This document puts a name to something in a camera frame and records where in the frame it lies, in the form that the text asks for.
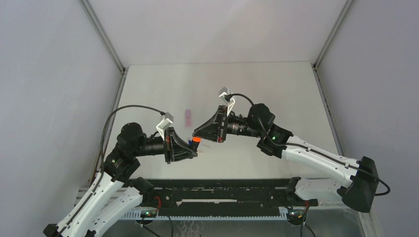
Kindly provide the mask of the pink marker pen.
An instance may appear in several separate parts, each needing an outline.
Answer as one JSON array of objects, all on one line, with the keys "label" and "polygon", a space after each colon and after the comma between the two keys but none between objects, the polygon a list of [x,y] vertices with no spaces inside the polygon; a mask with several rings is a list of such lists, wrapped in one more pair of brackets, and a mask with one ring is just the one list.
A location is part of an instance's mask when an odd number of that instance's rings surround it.
[{"label": "pink marker pen", "polygon": [[189,128],[192,126],[192,118],[190,115],[185,116],[185,127]]}]

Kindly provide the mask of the orange marker pen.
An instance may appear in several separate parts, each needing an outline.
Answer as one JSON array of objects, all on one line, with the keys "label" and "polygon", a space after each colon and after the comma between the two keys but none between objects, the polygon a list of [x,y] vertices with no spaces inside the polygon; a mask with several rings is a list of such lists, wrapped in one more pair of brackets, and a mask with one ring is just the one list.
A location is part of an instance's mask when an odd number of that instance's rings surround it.
[{"label": "orange marker pen", "polygon": [[197,152],[199,144],[200,144],[199,142],[192,141],[191,144],[190,144],[190,148],[193,151]]}]

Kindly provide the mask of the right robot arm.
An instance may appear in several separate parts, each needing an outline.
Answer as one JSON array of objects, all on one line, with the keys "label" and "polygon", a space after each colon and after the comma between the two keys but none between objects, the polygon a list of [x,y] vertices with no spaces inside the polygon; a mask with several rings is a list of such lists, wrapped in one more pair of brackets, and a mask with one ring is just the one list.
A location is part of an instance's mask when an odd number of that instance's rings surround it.
[{"label": "right robot arm", "polygon": [[373,159],[357,160],[327,152],[275,125],[274,119],[263,103],[251,106],[246,117],[220,105],[193,136],[218,143],[223,143],[228,134],[257,137],[257,147],[266,155],[300,162],[326,174],[325,179],[297,178],[285,193],[291,205],[310,199],[340,199],[353,210],[370,212],[379,183]]}]

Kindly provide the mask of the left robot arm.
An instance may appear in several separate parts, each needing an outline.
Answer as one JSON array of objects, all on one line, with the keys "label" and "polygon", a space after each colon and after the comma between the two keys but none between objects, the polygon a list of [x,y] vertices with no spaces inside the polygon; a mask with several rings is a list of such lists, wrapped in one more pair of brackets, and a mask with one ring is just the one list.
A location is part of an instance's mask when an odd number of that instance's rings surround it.
[{"label": "left robot arm", "polygon": [[138,157],[164,155],[167,163],[194,158],[200,138],[184,142],[174,129],[163,137],[147,137],[138,123],[127,123],[117,136],[115,148],[106,157],[103,169],[73,210],[59,223],[49,224],[47,237],[100,237],[125,213],[140,204],[154,201],[153,185],[144,178],[129,182],[140,167]]}]

